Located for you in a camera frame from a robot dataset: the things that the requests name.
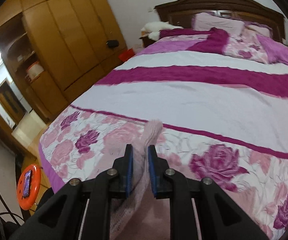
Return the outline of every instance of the white stripe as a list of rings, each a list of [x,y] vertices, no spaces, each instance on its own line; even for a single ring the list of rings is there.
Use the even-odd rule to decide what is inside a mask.
[[[138,82],[93,86],[73,102],[81,108],[204,130],[288,152],[288,99],[250,88],[201,82]]]
[[[131,69],[136,68],[137,66],[159,67],[172,65],[219,66],[251,70],[268,74],[288,74],[288,66],[282,63],[263,64],[253,60],[195,51],[177,51],[135,56],[129,59],[123,65],[117,67],[116,70]]]

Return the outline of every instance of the smartphone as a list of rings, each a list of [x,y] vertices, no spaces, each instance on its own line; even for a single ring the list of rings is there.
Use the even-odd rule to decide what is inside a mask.
[[[29,197],[29,190],[31,187],[31,173],[32,171],[29,170],[25,173],[25,182],[24,182],[24,191],[23,191],[23,198]]]

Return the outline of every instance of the bolt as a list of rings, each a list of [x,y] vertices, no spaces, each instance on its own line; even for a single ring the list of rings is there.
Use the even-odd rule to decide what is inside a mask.
[[[213,180],[210,177],[205,177],[203,179],[203,183],[206,185],[210,185],[210,184],[212,184],[212,182],[213,182]]]
[[[78,185],[79,183],[80,183],[80,179],[77,179],[77,178],[71,179],[71,180],[69,181],[69,184],[70,184],[71,186],[76,186],[76,185]]]
[[[116,169],[109,169],[107,171],[107,174],[110,175],[110,176],[114,176],[117,174],[117,170]]]
[[[172,175],[175,174],[175,170],[173,170],[173,169],[167,169],[167,170],[165,171],[165,173],[166,173],[166,175],[172,176]]]

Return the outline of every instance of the bed sheet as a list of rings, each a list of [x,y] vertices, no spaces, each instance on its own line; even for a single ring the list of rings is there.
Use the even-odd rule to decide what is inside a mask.
[[[281,237],[288,228],[288,66],[195,51],[131,58],[41,137],[54,190],[110,168],[119,157],[113,145],[131,143],[152,119],[164,124],[156,149],[172,168],[212,177],[270,239]],[[156,214],[150,206],[134,220],[153,226]]]

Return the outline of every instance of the dark wooden headboard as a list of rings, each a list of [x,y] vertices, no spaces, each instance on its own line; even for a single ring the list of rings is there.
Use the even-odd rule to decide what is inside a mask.
[[[285,38],[283,14],[253,0],[177,0],[155,6],[161,21],[191,28],[192,17],[199,12],[208,12],[225,18],[268,25],[273,30],[273,39]]]

